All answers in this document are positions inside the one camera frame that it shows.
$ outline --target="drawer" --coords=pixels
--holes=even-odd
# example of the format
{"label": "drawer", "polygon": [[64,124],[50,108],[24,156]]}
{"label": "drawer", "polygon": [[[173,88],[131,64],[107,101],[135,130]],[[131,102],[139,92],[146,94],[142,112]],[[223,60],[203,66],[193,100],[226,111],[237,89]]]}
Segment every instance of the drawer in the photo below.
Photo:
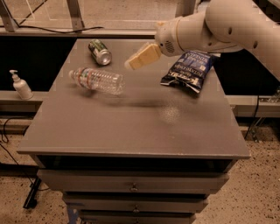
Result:
{"label": "drawer", "polygon": [[109,213],[78,211],[79,217],[94,224],[191,224],[194,214],[173,213]]}
{"label": "drawer", "polygon": [[137,193],[64,194],[67,206],[77,210],[125,211],[131,213],[199,213],[207,205],[203,195]]}
{"label": "drawer", "polygon": [[217,193],[227,182],[224,173],[39,170],[38,176],[62,192]]}

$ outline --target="table top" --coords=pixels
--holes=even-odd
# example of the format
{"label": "table top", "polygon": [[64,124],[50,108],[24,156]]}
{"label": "table top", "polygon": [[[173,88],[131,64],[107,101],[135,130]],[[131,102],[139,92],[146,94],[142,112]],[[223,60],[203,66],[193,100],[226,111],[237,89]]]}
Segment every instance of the table top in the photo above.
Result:
{"label": "table top", "polygon": [[[179,57],[165,57],[136,71],[124,67],[145,39],[102,39],[112,52],[97,66],[90,39],[78,39],[17,152],[139,158],[249,158],[249,150],[212,69],[200,94],[165,87],[160,80]],[[77,87],[68,73],[78,67],[123,74],[115,96]]]}

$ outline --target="pump bottle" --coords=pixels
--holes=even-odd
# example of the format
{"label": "pump bottle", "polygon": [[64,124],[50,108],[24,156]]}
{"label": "pump bottle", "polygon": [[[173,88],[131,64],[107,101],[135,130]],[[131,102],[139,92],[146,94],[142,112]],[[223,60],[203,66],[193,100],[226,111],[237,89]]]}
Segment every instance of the pump bottle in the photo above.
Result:
{"label": "pump bottle", "polygon": [[33,97],[33,92],[29,88],[27,82],[18,77],[17,70],[10,70],[10,73],[12,74],[12,79],[14,80],[13,87],[17,90],[20,98],[22,100],[31,99]]}

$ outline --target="plastic water bottle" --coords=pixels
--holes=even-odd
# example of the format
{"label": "plastic water bottle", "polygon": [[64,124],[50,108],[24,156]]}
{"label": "plastic water bottle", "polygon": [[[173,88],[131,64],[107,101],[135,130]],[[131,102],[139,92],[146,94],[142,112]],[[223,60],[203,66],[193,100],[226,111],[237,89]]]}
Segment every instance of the plastic water bottle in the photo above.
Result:
{"label": "plastic water bottle", "polygon": [[100,90],[112,95],[119,95],[123,91],[123,76],[119,73],[80,67],[75,71],[70,71],[69,76],[83,88]]}

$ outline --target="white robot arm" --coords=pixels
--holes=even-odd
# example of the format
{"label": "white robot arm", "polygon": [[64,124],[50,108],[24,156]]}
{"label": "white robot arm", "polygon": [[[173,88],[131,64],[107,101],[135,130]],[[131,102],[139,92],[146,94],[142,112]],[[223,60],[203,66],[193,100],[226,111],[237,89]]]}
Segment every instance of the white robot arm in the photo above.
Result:
{"label": "white robot arm", "polygon": [[241,47],[280,81],[280,25],[251,0],[211,0],[205,12],[158,24],[155,40],[167,56],[186,50],[232,52]]}

